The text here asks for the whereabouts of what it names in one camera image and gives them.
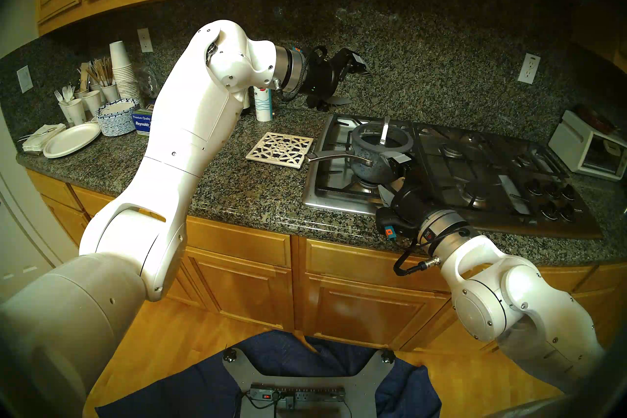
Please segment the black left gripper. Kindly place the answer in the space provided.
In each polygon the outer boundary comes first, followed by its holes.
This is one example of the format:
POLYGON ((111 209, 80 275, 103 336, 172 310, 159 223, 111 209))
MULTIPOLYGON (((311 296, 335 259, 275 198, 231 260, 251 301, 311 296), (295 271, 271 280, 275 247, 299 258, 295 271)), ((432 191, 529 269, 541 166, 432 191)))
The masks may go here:
POLYGON ((305 50, 307 73, 300 86, 309 109, 329 111, 351 103, 350 98, 333 96, 337 86, 348 74, 371 76, 371 70, 361 56, 349 49, 340 49, 330 59, 326 49, 305 50))

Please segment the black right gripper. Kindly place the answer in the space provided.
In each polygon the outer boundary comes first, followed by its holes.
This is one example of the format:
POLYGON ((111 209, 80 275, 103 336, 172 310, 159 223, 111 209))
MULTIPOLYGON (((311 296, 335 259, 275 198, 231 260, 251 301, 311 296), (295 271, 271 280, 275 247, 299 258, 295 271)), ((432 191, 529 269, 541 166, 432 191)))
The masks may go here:
POLYGON ((440 205, 433 198, 420 175, 410 174, 416 169, 416 160, 406 154, 395 154, 391 157, 391 170, 395 180, 404 178, 403 184, 393 196, 384 185, 379 185, 379 196, 384 206, 391 207, 392 211, 403 220, 407 226, 421 227, 440 205))

